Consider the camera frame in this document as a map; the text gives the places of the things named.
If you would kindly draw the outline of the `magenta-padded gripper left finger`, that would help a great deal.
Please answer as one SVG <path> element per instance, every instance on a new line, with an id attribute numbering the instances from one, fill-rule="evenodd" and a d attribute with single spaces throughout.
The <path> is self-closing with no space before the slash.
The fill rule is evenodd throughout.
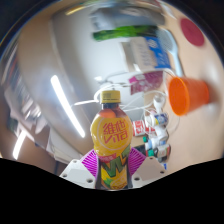
<path id="1" fill-rule="evenodd" d="M 84 188 L 99 189 L 100 165 L 95 151 L 89 151 L 80 160 L 73 159 L 60 177 Z"/>

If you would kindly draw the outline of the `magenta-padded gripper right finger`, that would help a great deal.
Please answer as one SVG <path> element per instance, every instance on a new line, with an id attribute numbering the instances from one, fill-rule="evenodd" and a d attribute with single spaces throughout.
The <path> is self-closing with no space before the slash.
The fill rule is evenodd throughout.
<path id="1" fill-rule="evenodd" d="M 155 157 L 146 157 L 137 149 L 131 149 L 128 157 L 128 185 L 126 189 L 141 188 L 165 175 L 164 165 L 160 164 Z"/>

